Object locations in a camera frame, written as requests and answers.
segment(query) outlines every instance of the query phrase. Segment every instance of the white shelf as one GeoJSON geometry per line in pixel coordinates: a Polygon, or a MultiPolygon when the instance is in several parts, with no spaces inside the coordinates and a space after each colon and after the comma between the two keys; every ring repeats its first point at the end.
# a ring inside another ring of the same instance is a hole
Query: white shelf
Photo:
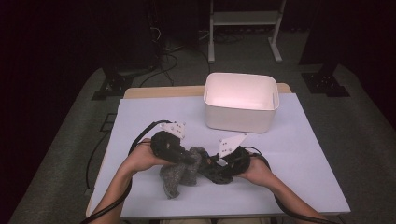
{"type": "Polygon", "coordinates": [[[275,25],[278,11],[215,12],[213,25],[275,25]]]}

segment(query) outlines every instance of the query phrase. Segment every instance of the white tabletop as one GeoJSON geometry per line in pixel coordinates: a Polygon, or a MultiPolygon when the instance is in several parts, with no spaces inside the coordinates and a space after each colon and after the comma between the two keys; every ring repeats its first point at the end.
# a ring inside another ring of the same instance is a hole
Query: white tabletop
{"type": "MultiPolygon", "coordinates": [[[[250,133],[242,147],[255,147],[269,161],[273,172],[304,201],[323,214],[350,212],[332,169],[305,116],[296,94],[279,94],[280,107],[267,133],[250,133]]],[[[240,133],[209,129],[205,125],[202,96],[124,99],[120,101],[101,171],[88,208],[90,214],[132,142],[151,122],[167,119],[186,123],[181,145],[204,147],[209,155],[219,150],[219,140],[240,133]]],[[[160,131],[155,127],[146,137],[160,131]]],[[[265,216],[283,212],[270,190],[235,178],[216,185],[198,175],[194,187],[179,186],[180,195],[168,200],[159,177],[160,166],[134,176],[121,217],[223,217],[265,216]]]]}

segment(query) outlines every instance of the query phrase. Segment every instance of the wooden table edge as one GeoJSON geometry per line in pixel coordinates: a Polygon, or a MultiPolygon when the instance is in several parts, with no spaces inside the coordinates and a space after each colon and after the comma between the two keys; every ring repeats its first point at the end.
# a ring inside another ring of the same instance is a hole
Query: wooden table edge
{"type": "MultiPolygon", "coordinates": [[[[177,86],[177,87],[146,87],[130,88],[125,91],[124,99],[158,98],[178,96],[201,96],[204,95],[205,86],[177,86]]],[[[279,93],[291,93],[291,88],[286,83],[277,83],[279,93]]]]}

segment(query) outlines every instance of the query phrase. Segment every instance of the forearm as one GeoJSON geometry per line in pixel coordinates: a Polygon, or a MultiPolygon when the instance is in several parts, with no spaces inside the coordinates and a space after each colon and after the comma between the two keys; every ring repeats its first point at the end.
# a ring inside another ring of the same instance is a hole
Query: forearm
{"type": "MultiPolygon", "coordinates": [[[[122,167],[120,167],[111,180],[101,202],[99,202],[92,213],[95,214],[114,203],[125,192],[125,190],[127,190],[133,174],[134,173],[123,170],[122,167]]],[[[119,223],[122,207],[123,202],[91,223],[119,223]]]]}
{"type": "MultiPolygon", "coordinates": [[[[277,177],[275,180],[275,184],[269,189],[290,211],[306,217],[316,217],[316,218],[325,219],[323,215],[319,214],[309,204],[304,202],[298,195],[296,195],[288,186],[286,186],[277,177]]],[[[298,224],[311,223],[300,219],[295,219],[295,222],[298,224]]]]}

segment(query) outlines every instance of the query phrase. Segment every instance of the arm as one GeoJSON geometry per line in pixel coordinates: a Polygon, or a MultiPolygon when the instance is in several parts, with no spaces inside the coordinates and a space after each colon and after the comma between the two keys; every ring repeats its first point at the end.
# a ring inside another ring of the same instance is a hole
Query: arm
{"type": "MultiPolygon", "coordinates": [[[[305,203],[288,186],[277,178],[263,161],[258,158],[251,158],[250,166],[239,177],[243,177],[253,184],[267,187],[275,196],[292,212],[307,217],[317,217],[325,219],[315,209],[305,203]]],[[[294,219],[298,224],[311,223],[300,219],[294,219]]]]}
{"type": "MultiPolygon", "coordinates": [[[[142,142],[120,165],[101,202],[92,212],[93,214],[114,203],[128,188],[129,181],[132,180],[133,175],[137,172],[147,170],[154,165],[172,164],[154,156],[149,146],[149,139],[145,139],[142,142]]],[[[123,203],[91,223],[119,223],[122,207],[123,203]]]]}

